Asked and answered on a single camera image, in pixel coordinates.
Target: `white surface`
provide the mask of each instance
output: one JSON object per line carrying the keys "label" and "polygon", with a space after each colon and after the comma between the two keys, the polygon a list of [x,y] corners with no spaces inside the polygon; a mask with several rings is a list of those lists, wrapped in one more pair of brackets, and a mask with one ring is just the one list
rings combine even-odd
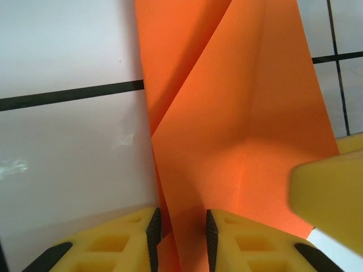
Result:
{"label": "white surface", "polygon": [[347,136],[335,62],[314,65],[335,138]]}
{"label": "white surface", "polygon": [[363,259],[359,255],[330,238],[322,231],[314,229],[307,239],[345,272],[363,271]]}
{"label": "white surface", "polygon": [[363,1],[331,0],[331,6],[338,53],[363,51]]}
{"label": "white surface", "polygon": [[312,57],[334,54],[326,0],[298,0],[306,40]]}
{"label": "white surface", "polygon": [[340,61],[351,133],[363,131],[363,58]]}
{"label": "white surface", "polygon": [[11,271],[75,231],[157,205],[144,91],[0,112],[0,128]]}
{"label": "white surface", "polygon": [[136,79],[134,0],[0,1],[0,99]]}

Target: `black rubber pad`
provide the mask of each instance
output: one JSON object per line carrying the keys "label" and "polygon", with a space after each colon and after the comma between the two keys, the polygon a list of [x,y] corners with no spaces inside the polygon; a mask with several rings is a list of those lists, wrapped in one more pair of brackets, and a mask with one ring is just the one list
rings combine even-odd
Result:
{"label": "black rubber pad", "polygon": [[49,272],[54,265],[72,247],[71,242],[65,242],[48,248],[42,255],[33,261],[23,272]]}
{"label": "black rubber pad", "polygon": [[147,247],[149,248],[149,258],[151,272],[158,272],[158,250],[157,245],[161,241],[161,211],[157,208],[146,230]]}
{"label": "black rubber pad", "polygon": [[208,251],[209,271],[216,271],[218,228],[211,210],[206,211],[206,246]]}
{"label": "black rubber pad", "polygon": [[317,248],[306,244],[295,244],[295,248],[316,269],[316,272],[344,272]]}

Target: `white tile wall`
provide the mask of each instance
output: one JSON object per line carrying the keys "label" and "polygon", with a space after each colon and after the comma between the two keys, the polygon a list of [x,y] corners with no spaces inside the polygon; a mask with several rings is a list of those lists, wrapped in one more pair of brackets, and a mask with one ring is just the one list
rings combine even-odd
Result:
{"label": "white tile wall", "polygon": [[363,51],[363,1],[330,1],[338,53]]}
{"label": "white tile wall", "polygon": [[11,271],[75,231],[158,205],[144,91],[0,112],[0,128]]}
{"label": "white tile wall", "polygon": [[134,1],[0,1],[0,63],[0,99],[142,79]]}
{"label": "white tile wall", "polygon": [[335,138],[347,136],[335,62],[319,63],[314,67],[334,136]]}
{"label": "white tile wall", "polygon": [[363,131],[363,58],[340,61],[351,133]]}
{"label": "white tile wall", "polygon": [[306,40],[312,57],[333,55],[333,43],[325,0],[298,0]]}

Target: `black grout line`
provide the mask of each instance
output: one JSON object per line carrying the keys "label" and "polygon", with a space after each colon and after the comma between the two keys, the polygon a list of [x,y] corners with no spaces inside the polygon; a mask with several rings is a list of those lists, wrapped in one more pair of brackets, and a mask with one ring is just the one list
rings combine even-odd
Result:
{"label": "black grout line", "polygon": [[315,57],[315,58],[312,58],[312,60],[313,60],[313,64],[317,64],[317,63],[325,63],[325,62],[332,62],[332,61],[349,60],[351,58],[361,58],[361,57],[363,57],[363,51],[323,56],[323,57]]}
{"label": "black grout line", "polygon": [[0,99],[0,112],[7,110],[9,111],[11,109],[28,108],[103,95],[120,94],[122,92],[137,91],[142,89],[144,89],[143,80],[135,80],[73,90],[3,98]]}
{"label": "black grout line", "polygon": [[[330,0],[327,0],[327,5],[328,5],[328,13],[329,13],[331,37],[333,39],[334,55],[335,56],[338,56],[338,49],[337,49],[337,46],[336,46],[336,39],[335,39],[333,13],[332,13],[332,10],[331,10]],[[343,106],[343,115],[344,115],[345,129],[347,131],[347,135],[350,135],[351,133],[349,131],[349,122],[348,122],[348,115],[347,115],[347,106],[345,104],[344,87],[343,87],[343,80],[341,78],[341,71],[340,71],[339,60],[337,59],[335,61],[335,63],[336,63],[336,71],[338,73],[338,81],[339,81],[339,87],[340,87],[341,103],[342,103],[342,106]]]}
{"label": "black grout line", "polygon": [[6,263],[6,259],[5,259],[5,255],[4,255],[3,249],[1,247],[1,243],[0,243],[0,271],[9,272],[9,269],[8,269],[7,263]]}

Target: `orange paper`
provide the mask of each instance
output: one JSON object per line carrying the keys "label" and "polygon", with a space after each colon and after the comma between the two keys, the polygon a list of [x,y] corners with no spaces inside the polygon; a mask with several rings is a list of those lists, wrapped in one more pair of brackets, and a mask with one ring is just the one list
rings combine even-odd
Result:
{"label": "orange paper", "polygon": [[181,272],[178,251],[172,233],[169,233],[158,244],[158,260],[160,272]]}
{"label": "orange paper", "polygon": [[288,210],[288,173],[337,148],[295,0],[136,0],[136,11],[182,270],[208,271],[206,209],[306,237],[311,226]]}

